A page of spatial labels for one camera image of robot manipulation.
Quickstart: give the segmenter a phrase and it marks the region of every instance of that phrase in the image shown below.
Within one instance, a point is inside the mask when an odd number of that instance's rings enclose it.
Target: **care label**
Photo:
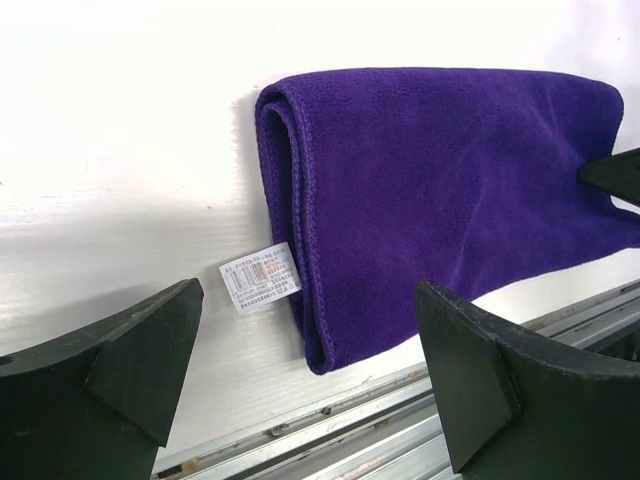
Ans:
[[[240,313],[300,290],[298,271],[286,242],[226,263],[220,272]]]

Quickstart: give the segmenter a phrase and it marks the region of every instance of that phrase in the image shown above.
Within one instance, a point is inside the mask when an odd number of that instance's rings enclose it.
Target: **microfiber towel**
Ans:
[[[548,72],[354,69],[265,88],[260,167],[311,370],[414,335],[420,280],[472,300],[639,246],[640,217],[577,180],[622,112],[615,88]]]

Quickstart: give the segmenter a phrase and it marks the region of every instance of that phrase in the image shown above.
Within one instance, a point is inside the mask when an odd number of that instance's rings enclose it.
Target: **metal frame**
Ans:
[[[524,325],[567,345],[596,349],[640,324],[640,281]],[[194,457],[154,479],[453,480],[425,364],[339,402]]]

